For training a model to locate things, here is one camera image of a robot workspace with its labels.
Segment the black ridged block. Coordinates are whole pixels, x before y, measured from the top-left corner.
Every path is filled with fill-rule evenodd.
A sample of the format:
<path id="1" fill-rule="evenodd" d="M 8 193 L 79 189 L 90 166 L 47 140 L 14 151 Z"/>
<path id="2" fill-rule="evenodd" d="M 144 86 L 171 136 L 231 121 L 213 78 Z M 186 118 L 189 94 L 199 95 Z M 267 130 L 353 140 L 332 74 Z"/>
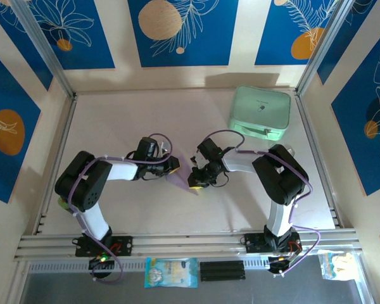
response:
<path id="1" fill-rule="evenodd" d="M 202 282 L 245 280 L 246 274 L 242 261 L 201 262 L 200 279 Z"/>

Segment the aluminium side rail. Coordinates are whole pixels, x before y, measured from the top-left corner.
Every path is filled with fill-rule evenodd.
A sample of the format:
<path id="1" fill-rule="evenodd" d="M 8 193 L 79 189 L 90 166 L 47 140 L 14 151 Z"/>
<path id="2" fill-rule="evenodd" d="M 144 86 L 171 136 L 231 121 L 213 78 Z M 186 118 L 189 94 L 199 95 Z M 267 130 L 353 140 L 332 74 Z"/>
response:
<path id="1" fill-rule="evenodd" d="M 339 210 L 339 206 L 336 202 L 333 187 L 331 185 L 331 181 L 329 180 L 326 166 L 324 165 L 324 162 L 322 160 L 322 155 L 321 155 L 319 145 L 316 139 L 314 128 L 312 127 L 312 124 L 311 124 L 308 110 L 306 109 L 306 106 L 304 105 L 301 94 L 298 92 L 295 92 L 295 101 L 298 107 L 298 111 L 300 113 L 303 126 L 305 128 L 310 149 L 313 154 L 315 166 L 318 171 L 319 179 L 322 185 L 322 189 L 324 190 L 324 194 L 325 194 L 329 209 L 331 211 L 332 218 L 335 220 L 336 227 L 338 229 L 347 228 L 347 226 L 345 225 L 343 221 L 343 217 Z"/>
<path id="2" fill-rule="evenodd" d="M 49 169 L 46 170 L 44 178 L 44 187 L 41 198 L 39 199 L 39 208 L 34 219 L 34 224 L 31 228 L 31 234 L 36 235 L 41 233 L 41 227 L 44 225 L 42 220 L 45 220 L 49 210 L 51 197 L 54 192 L 54 185 L 58 176 L 61 159 L 65 150 L 68 134 L 72 124 L 73 116 L 77 105 L 78 96 L 73 99 L 67 99 L 62 109 L 59 124 L 54 135 L 53 144 L 49 151 L 47 164 Z"/>

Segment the black controller board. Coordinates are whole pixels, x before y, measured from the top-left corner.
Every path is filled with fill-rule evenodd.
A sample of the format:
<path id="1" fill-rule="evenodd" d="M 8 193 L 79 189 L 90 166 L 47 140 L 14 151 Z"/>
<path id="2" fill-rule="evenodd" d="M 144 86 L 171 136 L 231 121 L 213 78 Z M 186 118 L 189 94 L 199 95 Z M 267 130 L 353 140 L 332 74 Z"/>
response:
<path id="1" fill-rule="evenodd" d="M 291 266 L 289 257 L 269 257 L 269 272 L 274 275 L 279 275 L 287 271 Z"/>
<path id="2" fill-rule="evenodd" d="M 115 261 L 107 255 L 101 255 L 89 260 L 89 270 L 113 270 L 115 268 Z"/>

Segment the aluminium frame post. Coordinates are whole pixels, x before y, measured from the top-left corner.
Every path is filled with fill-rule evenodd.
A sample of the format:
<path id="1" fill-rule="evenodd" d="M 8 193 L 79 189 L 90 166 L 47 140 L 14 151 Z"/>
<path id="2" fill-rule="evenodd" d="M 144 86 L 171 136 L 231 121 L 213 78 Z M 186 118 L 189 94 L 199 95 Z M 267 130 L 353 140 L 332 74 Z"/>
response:
<path id="1" fill-rule="evenodd" d="M 355 0 L 338 0 L 336 8 L 320 37 L 319 43 L 314 49 L 312 57 L 309 59 L 302 76 L 295 87 L 295 92 L 298 97 L 302 97 L 310 85 L 311 80 L 317 73 L 319 65 L 322 63 L 324 56 L 331 47 L 331 44 L 333 43 L 336 34 L 339 32 L 354 1 Z"/>
<path id="2" fill-rule="evenodd" d="M 27 3 L 24 0 L 9 0 L 9 3 L 49 71 L 58 81 L 66 96 L 73 101 L 75 99 L 75 91 L 72 89 L 58 58 Z"/>

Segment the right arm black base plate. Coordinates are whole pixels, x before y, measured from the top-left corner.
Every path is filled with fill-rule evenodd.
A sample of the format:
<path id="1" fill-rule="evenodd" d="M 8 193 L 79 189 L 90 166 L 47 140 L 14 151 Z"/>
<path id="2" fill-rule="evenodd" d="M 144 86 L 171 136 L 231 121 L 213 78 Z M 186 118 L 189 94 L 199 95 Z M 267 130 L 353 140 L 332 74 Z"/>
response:
<path id="1" fill-rule="evenodd" d="M 244 246 L 247 253 L 300 253 L 301 245 L 297 242 L 300 235 L 291 231 L 284 236 L 276 237 L 266 233 L 247 233 L 244 235 Z"/>

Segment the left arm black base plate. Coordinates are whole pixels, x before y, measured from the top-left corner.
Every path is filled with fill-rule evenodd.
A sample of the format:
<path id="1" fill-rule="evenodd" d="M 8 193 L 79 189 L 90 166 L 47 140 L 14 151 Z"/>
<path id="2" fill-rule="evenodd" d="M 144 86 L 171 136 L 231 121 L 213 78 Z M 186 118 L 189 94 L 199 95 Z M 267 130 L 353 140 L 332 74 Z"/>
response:
<path id="1" fill-rule="evenodd" d="M 117 257 L 131 256 L 132 236 L 105 236 L 101 242 Z M 96 257 L 102 254 L 109 255 L 97 242 L 83 235 L 72 240 L 76 246 L 76 257 Z"/>

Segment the blue snack packet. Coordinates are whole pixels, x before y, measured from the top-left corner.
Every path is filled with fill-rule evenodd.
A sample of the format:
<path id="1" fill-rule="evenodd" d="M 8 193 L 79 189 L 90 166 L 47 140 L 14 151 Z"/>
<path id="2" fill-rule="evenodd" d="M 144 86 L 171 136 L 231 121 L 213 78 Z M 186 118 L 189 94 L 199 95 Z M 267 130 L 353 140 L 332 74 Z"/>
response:
<path id="1" fill-rule="evenodd" d="M 145 288 L 197 288 L 198 260 L 148 257 L 144 274 Z"/>

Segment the long aluminium frame rail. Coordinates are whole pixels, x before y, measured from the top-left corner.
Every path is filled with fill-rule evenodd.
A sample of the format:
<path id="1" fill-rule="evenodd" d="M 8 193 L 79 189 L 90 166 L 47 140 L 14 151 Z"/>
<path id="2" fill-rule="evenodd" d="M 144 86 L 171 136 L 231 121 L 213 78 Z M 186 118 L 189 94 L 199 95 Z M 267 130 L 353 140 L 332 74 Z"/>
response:
<path id="1" fill-rule="evenodd" d="M 247 255 L 244 231 L 195 234 L 134 234 L 130 258 L 207 258 Z M 352 250 L 361 253 L 362 245 L 354 229 L 321 230 L 312 251 Z M 75 258 L 73 239 L 78 234 L 22 236 L 15 251 L 16 261 L 67 260 Z"/>

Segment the mint green zip pouch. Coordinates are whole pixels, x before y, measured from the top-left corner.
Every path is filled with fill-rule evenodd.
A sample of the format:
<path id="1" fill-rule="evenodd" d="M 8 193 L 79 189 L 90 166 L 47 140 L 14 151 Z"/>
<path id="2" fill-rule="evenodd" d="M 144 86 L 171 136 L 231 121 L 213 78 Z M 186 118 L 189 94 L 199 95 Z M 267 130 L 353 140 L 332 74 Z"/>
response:
<path id="1" fill-rule="evenodd" d="M 229 115 L 229 129 L 243 135 L 280 140 L 289 125 L 291 96 L 248 85 L 236 88 Z"/>

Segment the blue floral wall panel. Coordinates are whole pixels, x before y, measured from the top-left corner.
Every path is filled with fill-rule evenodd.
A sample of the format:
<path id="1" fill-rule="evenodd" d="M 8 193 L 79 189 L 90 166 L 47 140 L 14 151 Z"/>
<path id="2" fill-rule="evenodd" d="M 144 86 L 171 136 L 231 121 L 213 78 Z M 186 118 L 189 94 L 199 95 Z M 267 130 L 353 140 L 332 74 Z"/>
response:
<path id="1" fill-rule="evenodd" d="M 380 39 L 331 104 L 362 187 L 380 189 Z"/>
<path id="2" fill-rule="evenodd" d="M 239 0 L 127 0 L 143 68 L 229 64 Z"/>
<path id="3" fill-rule="evenodd" d="M 255 65 L 304 65 L 339 0 L 272 0 Z"/>
<path id="4" fill-rule="evenodd" d="M 34 44 L 12 10 L 8 0 L 0 0 L 0 25 L 40 80 L 41 84 L 48 91 L 53 80 L 53 74 L 36 50 Z"/>
<path id="5" fill-rule="evenodd" d="M 0 201 L 9 203 L 41 110 L 0 61 Z"/>
<path id="6" fill-rule="evenodd" d="M 63 69 L 115 67 L 94 0 L 31 0 L 28 7 Z"/>

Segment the clear bag with yellow contents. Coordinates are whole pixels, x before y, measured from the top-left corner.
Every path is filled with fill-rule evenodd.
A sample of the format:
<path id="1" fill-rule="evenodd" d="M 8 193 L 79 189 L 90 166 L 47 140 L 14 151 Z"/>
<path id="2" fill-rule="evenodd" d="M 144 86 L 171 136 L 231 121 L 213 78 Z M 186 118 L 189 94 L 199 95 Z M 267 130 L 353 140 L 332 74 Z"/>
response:
<path id="1" fill-rule="evenodd" d="M 353 253 L 319 250 L 317 256 L 323 279 L 332 281 L 358 279 L 358 267 Z"/>

